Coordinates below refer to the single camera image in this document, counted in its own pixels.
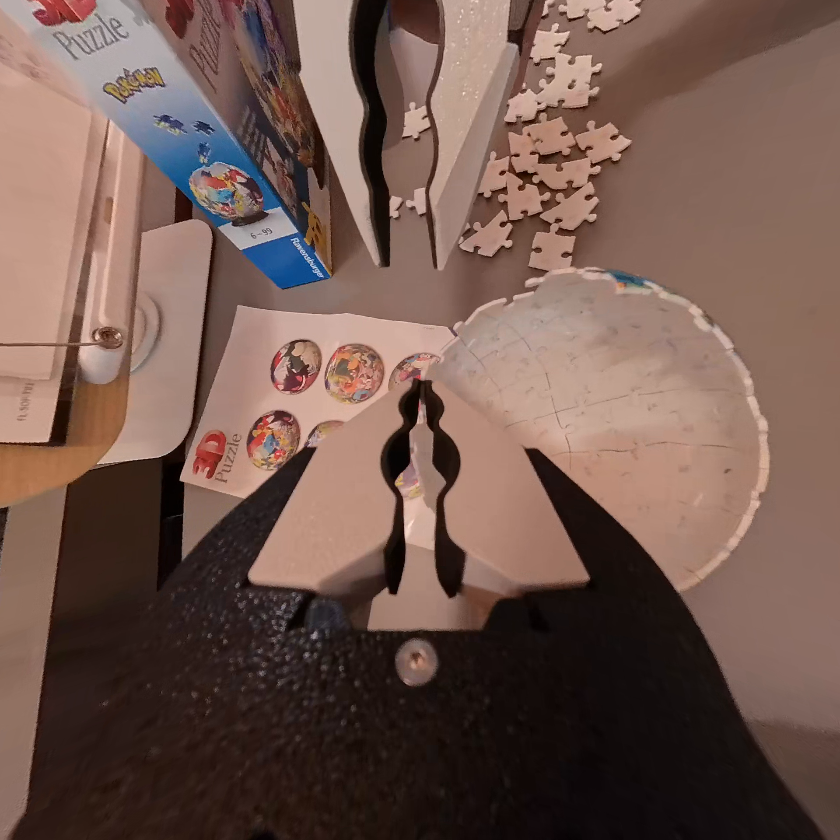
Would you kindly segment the pile of white puzzle pieces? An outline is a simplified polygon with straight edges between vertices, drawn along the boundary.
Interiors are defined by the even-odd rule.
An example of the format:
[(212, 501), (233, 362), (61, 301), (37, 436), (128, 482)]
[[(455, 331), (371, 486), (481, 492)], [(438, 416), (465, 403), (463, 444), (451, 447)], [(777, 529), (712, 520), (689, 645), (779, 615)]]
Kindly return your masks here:
[[(438, 2), (435, 6), (438, 50)], [(585, 18), (588, 30), (607, 34), (634, 20), (639, 6), (640, 2), (544, 2), (540, 20), (555, 8), (567, 20)], [(598, 126), (590, 121), (585, 130), (574, 133), (564, 120), (563, 110), (585, 109), (592, 103), (599, 93), (595, 77), (602, 71), (593, 56), (564, 51), (570, 36), (558, 23), (541, 28), (539, 21), (533, 36), (523, 43), (476, 198), (453, 251), (459, 248), (490, 258), (512, 246), (514, 223), (536, 217), (543, 227), (534, 235), (529, 266), (543, 271), (571, 266), (573, 233), (597, 217), (599, 198), (592, 179), (602, 163), (619, 162), (631, 141), (611, 123)], [(438, 52), (428, 74), (427, 97), (437, 59)], [(424, 132), (433, 133), (427, 97), (424, 104), (408, 103), (404, 139), (417, 141)], [(401, 201), (392, 198), (391, 217), (405, 206), (427, 220), (426, 189), (418, 188)]]

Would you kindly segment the white post with metal screw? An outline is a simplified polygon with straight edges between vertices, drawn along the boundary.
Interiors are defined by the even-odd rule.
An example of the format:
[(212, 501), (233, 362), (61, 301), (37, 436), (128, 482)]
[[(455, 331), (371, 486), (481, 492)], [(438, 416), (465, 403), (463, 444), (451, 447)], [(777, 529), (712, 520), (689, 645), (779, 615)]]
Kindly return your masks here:
[(149, 359), (161, 335), (161, 310), (145, 291), (140, 291), (128, 328), (101, 326), (91, 333), (91, 343), (80, 347), (78, 362), (85, 382), (105, 385), (120, 373), (125, 359), (129, 371), (138, 371)]

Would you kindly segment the round wooden board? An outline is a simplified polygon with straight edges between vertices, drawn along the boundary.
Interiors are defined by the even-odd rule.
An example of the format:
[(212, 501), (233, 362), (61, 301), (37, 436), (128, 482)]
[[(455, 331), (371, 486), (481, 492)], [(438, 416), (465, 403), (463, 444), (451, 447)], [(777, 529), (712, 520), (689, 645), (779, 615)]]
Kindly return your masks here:
[(1, 507), (66, 487), (96, 466), (123, 429), (129, 385), (129, 369), (108, 384), (81, 381), (62, 446), (2, 444)]

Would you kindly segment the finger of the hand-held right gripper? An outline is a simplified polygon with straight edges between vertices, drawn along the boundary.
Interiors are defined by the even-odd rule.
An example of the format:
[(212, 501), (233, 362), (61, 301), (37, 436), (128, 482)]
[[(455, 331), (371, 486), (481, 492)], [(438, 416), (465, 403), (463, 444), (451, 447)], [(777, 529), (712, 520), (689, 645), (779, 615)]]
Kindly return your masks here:
[(502, 106), (518, 71), (524, 2), (440, 1), (438, 54), (427, 113), (434, 158), (427, 221), (434, 266), (457, 246)]
[(325, 150), (377, 267), (391, 263), (387, 117), (375, 73), (385, 1), (294, 1), (300, 75)]

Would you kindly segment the blue puzzle box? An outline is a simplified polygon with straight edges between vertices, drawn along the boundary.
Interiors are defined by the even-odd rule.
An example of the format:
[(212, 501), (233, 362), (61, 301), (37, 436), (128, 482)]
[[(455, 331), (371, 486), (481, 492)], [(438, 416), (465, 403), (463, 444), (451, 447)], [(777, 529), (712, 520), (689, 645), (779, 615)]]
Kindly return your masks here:
[(277, 287), (331, 277), (327, 160), (291, 2), (2, 10)]

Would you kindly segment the printed puzzle instruction sheet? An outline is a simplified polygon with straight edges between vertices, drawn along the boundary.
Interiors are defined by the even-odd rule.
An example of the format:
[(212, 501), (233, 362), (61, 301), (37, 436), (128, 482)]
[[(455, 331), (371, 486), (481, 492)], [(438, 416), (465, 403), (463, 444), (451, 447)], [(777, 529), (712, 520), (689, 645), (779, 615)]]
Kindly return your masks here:
[(304, 448), (425, 374), (451, 329), (239, 307), (182, 481), (246, 498)]

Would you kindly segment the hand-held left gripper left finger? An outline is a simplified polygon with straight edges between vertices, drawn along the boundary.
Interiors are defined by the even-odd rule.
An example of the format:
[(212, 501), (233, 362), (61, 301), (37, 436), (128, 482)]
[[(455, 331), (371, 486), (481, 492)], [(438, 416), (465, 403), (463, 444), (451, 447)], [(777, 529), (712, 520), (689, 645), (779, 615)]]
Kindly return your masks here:
[(395, 594), (406, 561), (404, 498), (422, 383), (406, 381), (311, 457), (248, 572), (253, 585), (337, 601)]

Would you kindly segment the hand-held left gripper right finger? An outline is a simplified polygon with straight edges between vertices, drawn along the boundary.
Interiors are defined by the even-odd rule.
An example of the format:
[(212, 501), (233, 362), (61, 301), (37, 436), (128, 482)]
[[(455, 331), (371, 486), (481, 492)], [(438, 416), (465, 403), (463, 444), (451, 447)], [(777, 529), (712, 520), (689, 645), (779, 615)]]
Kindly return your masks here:
[(590, 575), (524, 447), (441, 382), (423, 383), (437, 578), (447, 596), (508, 599)]

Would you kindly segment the white half-sphere puzzle ball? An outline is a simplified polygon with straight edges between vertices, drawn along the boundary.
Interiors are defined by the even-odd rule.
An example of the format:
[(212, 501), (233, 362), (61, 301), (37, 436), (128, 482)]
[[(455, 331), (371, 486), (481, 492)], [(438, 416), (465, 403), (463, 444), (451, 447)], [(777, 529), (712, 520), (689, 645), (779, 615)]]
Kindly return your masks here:
[(618, 270), (560, 269), (455, 326), (431, 369), (543, 452), (686, 592), (749, 530), (769, 426), (725, 332), (692, 301)]

